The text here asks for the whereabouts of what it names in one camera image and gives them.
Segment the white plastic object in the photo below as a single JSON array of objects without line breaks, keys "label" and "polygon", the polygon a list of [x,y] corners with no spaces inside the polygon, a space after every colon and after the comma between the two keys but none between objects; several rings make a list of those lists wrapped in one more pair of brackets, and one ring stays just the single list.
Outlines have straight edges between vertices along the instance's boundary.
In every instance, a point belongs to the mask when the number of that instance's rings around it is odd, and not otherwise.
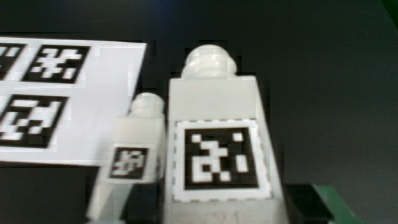
[{"label": "white plastic object", "polygon": [[257,82],[234,72],[204,45],[170,80],[165,224],[288,224]]},{"label": "white plastic object", "polygon": [[110,150],[99,168],[87,217],[90,224],[119,220],[135,184],[154,183],[163,172],[165,125],[163,100],[142,93],[126,117],[115,121]]}]

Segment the black table surface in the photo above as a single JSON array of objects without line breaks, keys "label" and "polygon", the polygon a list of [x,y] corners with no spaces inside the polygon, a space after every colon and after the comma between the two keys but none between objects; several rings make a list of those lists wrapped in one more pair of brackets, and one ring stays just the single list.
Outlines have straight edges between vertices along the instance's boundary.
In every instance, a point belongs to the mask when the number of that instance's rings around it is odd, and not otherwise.
[{"label": "black table surface", "polygon": [[[398,31],[378,0],[2,0],[0,35],[145,42],[137,93],[165,100],[188,51],[218,44],[257,77],[282,182],[332,185],[359,218],[398,223]],[[0,168],[0,223],[83,223],[98,168]],[[156,193],[135,189],[131,223],[156,218]]]}]

